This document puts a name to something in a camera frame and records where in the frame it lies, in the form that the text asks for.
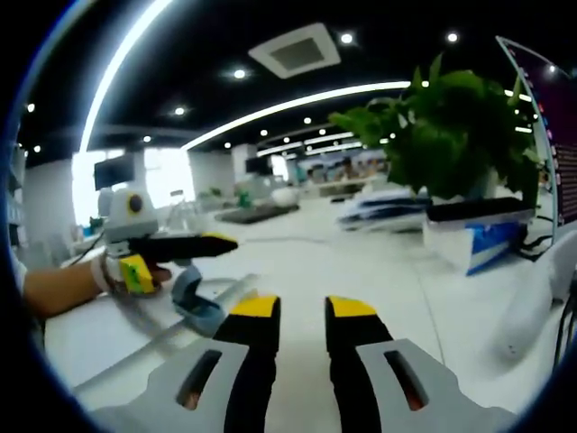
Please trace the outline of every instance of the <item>gray gripper frame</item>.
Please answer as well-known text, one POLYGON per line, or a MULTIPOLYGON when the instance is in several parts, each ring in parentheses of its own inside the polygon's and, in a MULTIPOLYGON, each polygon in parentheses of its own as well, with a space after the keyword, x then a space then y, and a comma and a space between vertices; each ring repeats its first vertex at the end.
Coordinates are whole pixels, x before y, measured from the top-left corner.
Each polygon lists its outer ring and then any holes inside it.
POLYGON ((220 433, 234 381, 249 351, 247 345, 202 338, 154 370, 146 391, 124 406, 92 412, 105 431, 120 433, 220 433), (187 387, 203 375, 212 359, 214 370, 202 388, 195 410, 182 405, 187 387))
POLYGON ((505 431, 515 416, 483 408, 459 390, 451 370, 408 340, 357 346, 379 408, 381 429, 390 433, 492 433, 505 431), (388 359, 396 359, 424 407, 413 411, 388 359))

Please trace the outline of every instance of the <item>monitor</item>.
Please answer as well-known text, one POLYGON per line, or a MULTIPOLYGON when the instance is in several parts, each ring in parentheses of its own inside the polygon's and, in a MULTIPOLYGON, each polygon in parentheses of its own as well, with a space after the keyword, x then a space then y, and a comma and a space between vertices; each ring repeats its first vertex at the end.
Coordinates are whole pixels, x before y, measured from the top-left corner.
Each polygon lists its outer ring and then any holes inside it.
POLYGON ((538 113, 536 132, 546 140, 552 173, 554 242, 577 228, 577 86, 553 62, 497 37, 538 113))
POLYGON ((94 166, 96 190, 134 180, 134 155, 126 153, 118 158, 102 161, 94 166))
POLYGON ((249 158, 246 160, 246 172, 255 173, 259 176, 270 176, 272 174, 270 157, 249 158))

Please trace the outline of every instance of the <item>led light strip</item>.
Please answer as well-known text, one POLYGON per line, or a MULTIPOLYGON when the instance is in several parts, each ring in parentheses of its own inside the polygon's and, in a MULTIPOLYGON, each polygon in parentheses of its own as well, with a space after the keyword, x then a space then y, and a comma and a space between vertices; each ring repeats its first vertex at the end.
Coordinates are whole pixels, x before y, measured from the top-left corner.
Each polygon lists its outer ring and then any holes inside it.
POLYGON ((112 60, 106 67, 105 75, 102 77, 98 89, 92 100, 92 105, 90 106, 90 111, 88 112, 87 120, 84 125, 84 131, 82 132, 82 138, 80 140, 80 150, 79 153, 86 152, 88 149, 88 144, 90 143, 90 136, 94 129, 96 123, 96 118, 98 117, 98 112, 100 107, 105 100, 106 93, 112 84, 116 73, 122 66, 126 56, 130 50, 134 47, 136 42, 141 38, 141 36, 146 32, 146 29, 150 27, 152 22, 158 18, 158 16, 167 8, 168 5, 172 3, 172 0, 156 0, 152 3, 134 24, 133 28, 126 34, 120 46, 116 50, 112 60))
POLYGON ((318 155, 319 153, 325 152, 336 152, 336 151, 346 151, 347 149, 354 149, 357 147, 362 147, 361 142, 338 144, 336 146, 321 147, 320 149, 314 149, 313 151, 307 152, 307 156, 318 155))
POLYGON ((342 138, 349 138, 352 137, 353 133, 342 133, 342 134, 333 134, 333 135, 325 135, 324 137, 318 138, 311 138, 309 140, 305 140, 305 144, 315 144, 315 143, 322 143, 322 142, 330 142, 331 140, 340 140, 342 138))
POLYGON ((280 111, 288 110, 296 106, 304 106, 306 104, 312 104, 313 102, 324 101, 326 99, 331 99, 333 97, 344 97, 346 95, 354 95, 357 93, 364 93, 364 92, 373 92, 375 90, 403 89, 408 88, 410 84, 411 83, 409 81, 391 81, 385 83, 364 84, 362 86, 352 86, 350 88, 338 88, 335 90, 329 90, 327 92, 317 93, 315 95, 309 95, 308 97, 300 97, 299 99, 293 99, 292 101, 287 101, 283 102, 282 104, 277 104, 275 106, 264 108, 250 115, 241 117, 240 119, 233 120, 228 124, 223 124, 222 126, 219 126, 206 134, 200 135, 191 142, 186 143, 185 145, 182 146, 182 149, 187 151, 189 149, 192 149, 193 147, 198 146, 201 143, 204 143, 207 140, 210 140, 211 138, 215 138, 217 135, 230 131, 231 129, 234 129, 238 126, 248 124, 249 122, 260 119, 266 115, 273 115, 280 111))
MULTIPOLYGON (((82 153, 87 151, 88 145, 90 143, 90 137, 92 135, 92 131, 96 123, 96 118, 98 117, 98 112, 100 111, 106 93, 108 92, 108 89, 110 88, 114 80, 114 77, 116 76, 116 73, 118 72, 124 60, 126 59, 126 56, 128 56, 128 53, 134 47, 136 42, 141 38, 144 32, 146 32, 146 30, 150 27, 152 22, 156 18, 158 18, 158 16, 172 3, 172 1, 173 0, 155 0, 144 11, 142 16, 134 24, 133 28, 124 37, 120 46, 116 50, 116 53, 110 60, 108 66, 106 67, 105 74, 102 77, 100 84, 98 85, 98 89, 96 90, 94 99, 92 101, 92 105, 90 106, 90 111, 88 112, 87 120, 84 126, 84 131, 82 132, 82 138, 80 140, 80 149, 78 152, 82 153)), ((247 124, 253 120, 260 119, 266 115, 273 115, 280 111, 288 110, 296 106, 304 106, 306 104, 312 104, 314 102, 323 101, 333 97, 343 97, 346 95, 354 95, 358 93, 372 92, 376 90, 403 89, 408 88, 409 86, 410 86, 409 81, 391 81, 375 84, 365 84, 361 86, 352 86, 349 88, 338 88, 335 90, 329 90, 326 92, 317 93, 315 95, 309 95, 307 97, 300 97, 298 99, 283 102, 282 104, 277 104, 275 106, 264 108, 250 115, 246 115, 239 119, 233 120, 228 124, 223 124, 222 126, 219 126, 206 134, 202 134, 199 137, 195 138, 194 140, 184 144, 181 147, 181 149, 187 151, 195 146, 198 146, 201 143, 206 142, 207 140, 210 140, 211 138, 214 138, 227 131, 230 131, 231 129, 234 129, 238 126, 247 124)), ((511 97, 513 95, 513 92, 511 90, 505 90, 505 95, 511 97)), ((528 102, 531 101, 531 97, 527 95, 520 95, 519 97, 524 101, 528 102)))
MULTIPOLYGON (((505 95, 508 97, 512 97, 513 96, 513 90, 505 90, 505 95)), ((532 101, 532 99, 529 95, 524 95, 524 94, 519 95, 519 99, 521 99, 522 101, 527 101, 527 102, 532 101)))
POLYGON ((265 149, 264 151, 256 152, 256 156, 270 155, 275 152, 287 151, 288 149, 295 149, 303 145, 303 142, 294 142, 291 144, 283 144, 282 146, 271 147, 270 149, 265 149))

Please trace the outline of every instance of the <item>ceiling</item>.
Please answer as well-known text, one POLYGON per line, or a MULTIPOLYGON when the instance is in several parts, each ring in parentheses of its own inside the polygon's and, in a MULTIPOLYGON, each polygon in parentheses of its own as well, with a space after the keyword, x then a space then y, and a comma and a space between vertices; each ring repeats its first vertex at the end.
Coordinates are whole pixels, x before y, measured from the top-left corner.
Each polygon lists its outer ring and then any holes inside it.
MULTIPOLYGON (((43 2, 45 18, 26 35, 38 45, 67 2, 43 2)), ((35 166, 76 152, 94 94, 120 41, 149 3, 101 0, 52 53, 30 97, 35 109, 23 117, 18 141, 35 166), (40 145, 38 153, 32 151, 40 145)), ((319 92, 384 81, 411 80, 416 65, 444 51, 444 69, 473 69, 511 88, 514 70, 495 42, 496 34, 522 43, 565 70, 577 67, 577 33, 563 27, 561 12, 515 7, 423 8, 356 0, 271 2, 263 0, 174 0, 129 52, 109 88, 96 120, 90 149, 181 146, 221 124, 257 110, 319 92), (285 32, 323 23, 341 63, 281 79, 248 50, 285 32), (446 34, 457 32, 450 44, 446 34), (350 32, 353 43, 340 36, 350 32), (246 78, 236 79, 237 69, 246 78), (175 115, 176 107, 186 108, 175 115), (149 143, 142 138, 151 137, 149 143)), ((318 136, 335 110, 364 104, 380 92, 338 97, 269 115, 220 134, 195 151, 228 152, 224 143, 282 144, 318 136), (303 124, 310 117, 312 124, 303 124), (260 131, 269 134, 261 137, 260 131)), ((395 96, 398 91, 386 91, 395 96)), ((328 134, 337 132, 327 130, 328 134)))

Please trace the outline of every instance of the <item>air conditioner vent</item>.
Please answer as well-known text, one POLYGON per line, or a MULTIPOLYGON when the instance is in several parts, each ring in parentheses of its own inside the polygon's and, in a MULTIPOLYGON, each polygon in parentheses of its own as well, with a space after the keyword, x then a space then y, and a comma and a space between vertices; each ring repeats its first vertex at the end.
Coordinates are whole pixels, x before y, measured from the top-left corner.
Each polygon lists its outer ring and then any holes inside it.
POLYGON ((249 55, 280 78, 341 62, 331 35, 321 23, 266 41, 250 50, 249 55))

